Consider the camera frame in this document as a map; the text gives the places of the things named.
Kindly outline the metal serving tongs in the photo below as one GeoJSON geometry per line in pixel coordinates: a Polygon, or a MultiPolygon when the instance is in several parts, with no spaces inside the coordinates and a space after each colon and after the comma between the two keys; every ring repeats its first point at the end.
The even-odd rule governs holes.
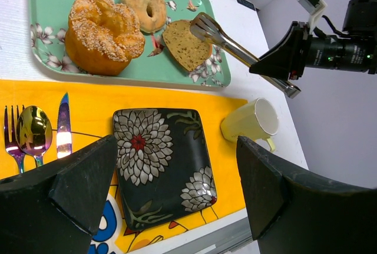
{"type": "MultiPolygon", "coordinates": [[[[252,65],[259,62],[259,59],[255,55],[231,39],[221,26],[210,15],[204,12],[200,12],[191,20],[190,32],[198,39],[225,50],[249,69],[251,69],[252,65]]],[[[260,76],[291,99],[295,98],[301,92],[299,87],[289,81],[279,80],[263,74],[260,74],[260,76]]]]}

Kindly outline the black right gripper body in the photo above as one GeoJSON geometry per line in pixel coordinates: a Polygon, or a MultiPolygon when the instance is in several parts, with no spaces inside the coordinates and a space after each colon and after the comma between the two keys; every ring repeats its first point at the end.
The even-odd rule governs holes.
{"type": "Polygon", "coordinates": [[[346,34],[309,35],[295,54],[290,79],[300,78],[305,68],[376,74],[376,24],[350,22],[343,30],[346,34]]]}

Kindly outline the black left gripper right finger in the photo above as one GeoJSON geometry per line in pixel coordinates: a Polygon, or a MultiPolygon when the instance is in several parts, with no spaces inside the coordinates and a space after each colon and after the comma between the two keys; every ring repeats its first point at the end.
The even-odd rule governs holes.
{"type": "Polygon", "coordinates": [[[237,139],[252,238],[261,253],[375,253],[376,190],[328,179],[237,139]]]}

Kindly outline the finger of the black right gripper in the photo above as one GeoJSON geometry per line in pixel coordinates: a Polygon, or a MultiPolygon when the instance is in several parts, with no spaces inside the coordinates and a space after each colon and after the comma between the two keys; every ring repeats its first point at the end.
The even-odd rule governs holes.
{"type": "Polygon", "coordinates": [[[307,22],[293,21],[284,37],[263,54],[260,61],[291,61],[300,55],[307,43],[309,24],[307,22]]]}
{"type": "Polygon", "coordinates": [[[249,73],[277,78],[298,80],[303,75],[302,50],[300,47],[273,48],[249,68],[249,73]]]}

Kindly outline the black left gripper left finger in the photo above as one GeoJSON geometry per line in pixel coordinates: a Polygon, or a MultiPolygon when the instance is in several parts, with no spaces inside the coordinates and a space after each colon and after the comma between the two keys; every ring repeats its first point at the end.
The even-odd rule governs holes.
{"type": "Polygon", "coordinates": [[[1,253],[88,253],[117,160],[105,136],[67,157],[1,180],[1,253]]]}

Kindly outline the brown bread slice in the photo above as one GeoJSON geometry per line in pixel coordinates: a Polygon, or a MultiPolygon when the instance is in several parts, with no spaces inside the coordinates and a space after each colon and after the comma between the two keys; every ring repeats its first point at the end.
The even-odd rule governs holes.
{"type": "Polygon", "coordinates": [[[194,71],[211,56],[211,44],[190,32],[191,21],[178,20],[168,24],[162,34],[173,58],[188,72],[194,71]]]}

